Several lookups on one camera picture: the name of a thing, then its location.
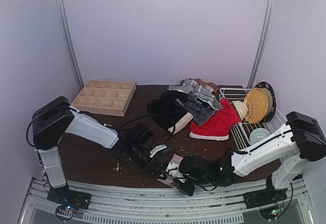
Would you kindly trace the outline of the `pink and white underwear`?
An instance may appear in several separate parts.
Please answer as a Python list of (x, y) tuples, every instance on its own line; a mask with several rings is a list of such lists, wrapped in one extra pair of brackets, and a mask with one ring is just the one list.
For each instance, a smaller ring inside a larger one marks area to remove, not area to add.
[(157, 181), (170, 186), (177, 187), (180, 183), (185, 182), (183, 174), (179, 171), (179, 165), (183, 157), (174, 154), (168, 165), (166, 166), (164, 172), (157, 178)]

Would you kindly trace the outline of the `red underwear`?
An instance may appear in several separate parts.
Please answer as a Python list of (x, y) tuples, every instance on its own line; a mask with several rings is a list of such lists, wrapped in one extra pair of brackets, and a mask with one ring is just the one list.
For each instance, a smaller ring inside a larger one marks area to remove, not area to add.
[(220, 100), (223, 109), (219, 109), (216, 115), (211, 116), (207, 122), (197, 126), (191, 122), (189, 136), (195, 139), (206, 139), (214, 141), (226, 141), (229, 139), (230, 128), (241, 122), (237, 110), (226, 98)]

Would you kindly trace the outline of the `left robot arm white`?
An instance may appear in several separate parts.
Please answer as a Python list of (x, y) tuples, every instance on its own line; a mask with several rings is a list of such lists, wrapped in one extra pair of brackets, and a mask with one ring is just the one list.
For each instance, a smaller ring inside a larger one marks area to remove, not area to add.
[[(96, 115), (96, 117), (119, 127), (129, 120), (147, 114), (145, 106), (144, 101), (133, 98), (124, 117), (105, 115)], [(130, 123), (129, 126), (132, 127), (140, 121), (148, 123), (154, 131), (156, 143), (162, 143), (169, 136), (155, 126), (150, 117)], [(68, 184), (75, 181), (104, 186), (170, 188), (156, 178), (146, 176), (135, 161), (130, 160), (131, 157), (123, 155), (122, 148), (118, 152), (115, 149), (105, 149), (80, 136), (64, 133), (58, 150)]]

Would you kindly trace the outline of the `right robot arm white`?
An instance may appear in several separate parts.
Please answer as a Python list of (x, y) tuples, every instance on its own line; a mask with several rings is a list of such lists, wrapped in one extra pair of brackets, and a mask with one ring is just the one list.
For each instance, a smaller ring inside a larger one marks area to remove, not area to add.
[(267, 179), (273, 190), (287, 189), (310, 162), (325, 157), (325, 136), (318, 121), (290, 112), (287, 121), (265, 139), (243, 149), (226, 153), (216, 161), (187, 156), (178, 163), (169, 162), (165, 173), (172, 186), (192, 196), (195, 188), (226, 187), (235, 177), (245, 177), (254, 170), (284, 157), (282, 165)]

